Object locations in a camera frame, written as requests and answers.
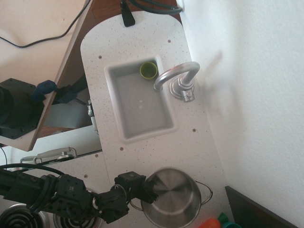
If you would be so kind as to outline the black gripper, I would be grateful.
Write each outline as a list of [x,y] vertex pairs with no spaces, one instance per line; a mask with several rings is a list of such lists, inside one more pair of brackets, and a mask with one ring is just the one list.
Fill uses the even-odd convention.
[[134,171],[119,174],[114,179],[114,182],[124,189],[127,202],[138,198],[146,203],[152,204],[159,197],[156,192],[161,191],[160,179],[146,180],[146,176]]

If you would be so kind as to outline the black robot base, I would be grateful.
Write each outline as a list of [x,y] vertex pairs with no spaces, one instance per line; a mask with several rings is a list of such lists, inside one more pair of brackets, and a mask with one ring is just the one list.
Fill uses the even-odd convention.
[[0,83],[1,136],[15,140],[37,128],[44,104],[32,99],[35,89],[13,78]]

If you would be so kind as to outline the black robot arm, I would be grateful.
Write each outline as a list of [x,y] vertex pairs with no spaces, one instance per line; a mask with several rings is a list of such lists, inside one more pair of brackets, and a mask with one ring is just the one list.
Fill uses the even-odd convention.
[[107,224],[126,216],[137,198],[152,204],[158,199],[154,181],[133,171],[118,175],[108,192],[87,190],[84,181],[56,169],[34,164],[0,167],[0,194],[23,203],[31,212],[49,212],[72,220],[101,218]]

